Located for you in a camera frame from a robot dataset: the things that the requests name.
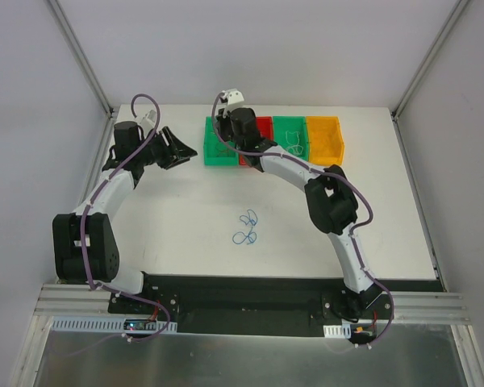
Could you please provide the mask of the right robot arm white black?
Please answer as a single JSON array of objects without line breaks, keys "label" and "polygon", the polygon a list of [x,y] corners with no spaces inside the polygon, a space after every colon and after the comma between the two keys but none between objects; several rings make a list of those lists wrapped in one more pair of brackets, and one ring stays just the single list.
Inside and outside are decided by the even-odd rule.
[{"label": "right robot arm white black", "polygon": [[345,290],[332,313],[356,322],[376,307],[370,291],[374,287],[366,270],[357,226],[356,190],[347,181],[341,167],[318,170],[313,164],[292,155],[257,129],[257,117],[251,108],[221,109],[211,114],[215,134],[239,153],[247,166],[280,177],[305,194],[310,220],[328,236],[343,270]]}]

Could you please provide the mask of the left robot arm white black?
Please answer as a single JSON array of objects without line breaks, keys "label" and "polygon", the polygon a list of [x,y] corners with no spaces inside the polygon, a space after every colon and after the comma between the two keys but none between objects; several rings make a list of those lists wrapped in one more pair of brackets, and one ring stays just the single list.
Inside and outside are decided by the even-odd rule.
[{"label": "left robot arm white black", "polygon": [[156,131],[150,120],[115,124],[114,144],[98,184],[73,212],[52,221],[57,277],[127,293],[129,307],[138,314],[149,312],[155,296],[144,287],[142,271],[120,262],[111,221],[148,166],[168,170],[197,155],[168,127]]}]

